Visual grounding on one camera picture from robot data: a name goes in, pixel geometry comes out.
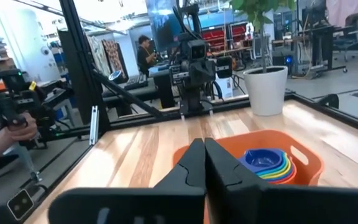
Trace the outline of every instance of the person's hand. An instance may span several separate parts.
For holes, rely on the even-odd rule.
[[[17,126],[12,125],[7,127],[8,133],[14,141],[31,140],[38,132],[37,123],[35,122],[35,119],[31,117],[29,113],[22,113],[21,115],[27,121],[27,125],[22,124],[22,125],[17,125]]]

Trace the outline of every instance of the green leaves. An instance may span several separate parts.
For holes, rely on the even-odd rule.
[[[238,10],[237,16],[247,14],[248,21],[252,22],[256,30],[264,24],[272,24],[264,13],[270,10],[276,11],[279,7],[295,8],[295,0],[231,0],[233,10]]]

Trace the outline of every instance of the plant stem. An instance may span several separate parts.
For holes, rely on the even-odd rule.
[[[264,27],[265,23],[262,21],[260,22],[260,43],[262,44],[261,46],[261,51],[262,51],[262,69],[264,73],[267,73],[267,68],[266,68],[266,40],[265,40],[265,27]]]

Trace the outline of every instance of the dark hair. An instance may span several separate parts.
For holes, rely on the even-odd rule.
[[[138,39],[139,44],[142,44],[146,40],[150,40],[150,38],[146,37],[145,35],[141,35]]]

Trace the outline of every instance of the orange basket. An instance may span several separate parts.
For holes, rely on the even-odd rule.
[[[280,184],[317,185],[323,172],[323,160],[313,151],[293,139],[291,136],[276,130],[261,130],[233,137],[215,139],[236,159],[244,155],[249,149],[275,148],[285,151],[294,165],[296,174]],[[173,164],[176,164],[184,155],[188,146],[179,148],[173,155]],[[209,223],[208,216],[204,216],[204,223]]]

